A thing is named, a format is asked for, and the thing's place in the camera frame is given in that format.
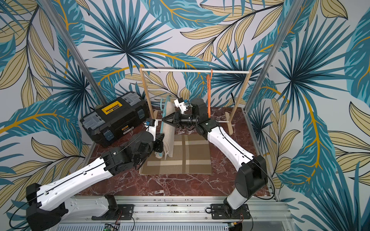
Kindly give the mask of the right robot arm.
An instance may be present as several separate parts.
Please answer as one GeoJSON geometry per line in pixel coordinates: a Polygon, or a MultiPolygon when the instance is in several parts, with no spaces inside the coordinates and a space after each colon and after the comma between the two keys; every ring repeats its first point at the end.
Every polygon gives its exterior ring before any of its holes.
{"type": "Polygon", "coordinates": [[[222,128],[218,121],[209,118],[208,107],[203,99],[191,102],[191,113],[185,114],[183,102],[175,102],[179,108],[162,118],[173,127],[194,127],[197,133],[216,146],[233,164],[237,171],[235,189],[221,204],[212,204],[208,212],[213,219],[237,219],[246,212],[246,201],[268,183],[267,165],[262,156],[242,148],[222,128]]]}

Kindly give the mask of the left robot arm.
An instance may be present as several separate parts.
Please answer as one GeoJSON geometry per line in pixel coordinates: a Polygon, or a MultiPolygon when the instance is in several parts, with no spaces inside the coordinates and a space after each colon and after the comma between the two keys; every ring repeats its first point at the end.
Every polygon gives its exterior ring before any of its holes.
{"type": "Polygon", "coordinates": [[[53,183],[26,188],[26,220],[33,231],[58,224],[69,210],[65,202],[86,188],[132,168],[140,168],[153,153],[163,150],[163,133],[141,131],[122,146],[111,148],[87,166],[53,183]]]}

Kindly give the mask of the orange plastic hanger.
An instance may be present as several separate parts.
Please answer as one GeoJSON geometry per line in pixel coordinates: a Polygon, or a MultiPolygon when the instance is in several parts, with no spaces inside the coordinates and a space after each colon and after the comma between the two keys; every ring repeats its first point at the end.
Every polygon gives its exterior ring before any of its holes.
{"type": "Polygon", "coordinates": [[[211,96],[212,96],[212,91],[211,91],[211,81],[213,77],[213,70],[210,70],[210,74],[207,75],[207,114],[208,118],[211,117],[211,96]]]}

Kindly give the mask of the beige knitted scarf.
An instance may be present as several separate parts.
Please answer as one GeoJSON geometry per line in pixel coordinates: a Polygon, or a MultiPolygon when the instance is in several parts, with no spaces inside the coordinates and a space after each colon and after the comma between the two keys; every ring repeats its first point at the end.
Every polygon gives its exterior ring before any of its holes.
{"type": "MultiPolygon", "coordinates": [[[[168,98],[165,101],[162,117],[166,117],[175,112],[175,106],[168,98]]],[[[168,157],[173,157],[173,146],[174,146],[174,137],[175,137],[175,127],[162,122],[161,124],[161,133],[164,133],[163,138],[163,157],[166,160],[168,157]]]]}

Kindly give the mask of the brown checked placemat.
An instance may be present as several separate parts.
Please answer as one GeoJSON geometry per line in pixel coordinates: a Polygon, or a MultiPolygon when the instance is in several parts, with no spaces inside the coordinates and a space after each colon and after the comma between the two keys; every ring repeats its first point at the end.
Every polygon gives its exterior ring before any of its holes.
{"type": "Polygon", "coordinates": [[[207,140],[198,134],[175,135],[173,156],[157,158],[152,154],[140,168],[142,175],[211,175],[211,153],[207,140]]]}

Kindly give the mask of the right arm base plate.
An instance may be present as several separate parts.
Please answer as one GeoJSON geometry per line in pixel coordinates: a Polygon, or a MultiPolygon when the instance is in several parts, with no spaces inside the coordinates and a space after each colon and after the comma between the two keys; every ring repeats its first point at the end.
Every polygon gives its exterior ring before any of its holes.
{"type": "Polygon", "coordinates": [[[207,214],[211,214],[212,219],[250,219],[249,207],[243,204],[240,208],[234,210],[226,204],[211,204],[210,207],[205,209],[207,214]]]}

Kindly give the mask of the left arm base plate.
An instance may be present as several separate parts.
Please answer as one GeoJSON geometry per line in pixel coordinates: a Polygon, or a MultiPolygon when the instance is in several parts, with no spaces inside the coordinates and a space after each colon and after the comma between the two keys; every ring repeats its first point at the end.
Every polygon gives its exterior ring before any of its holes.
{"type": "Polygon", "coordinates": [[[115,208],[110,208],[102,216],[92,216],[92,220],[131,220],[134,204],[118,204],[115,208]]]}

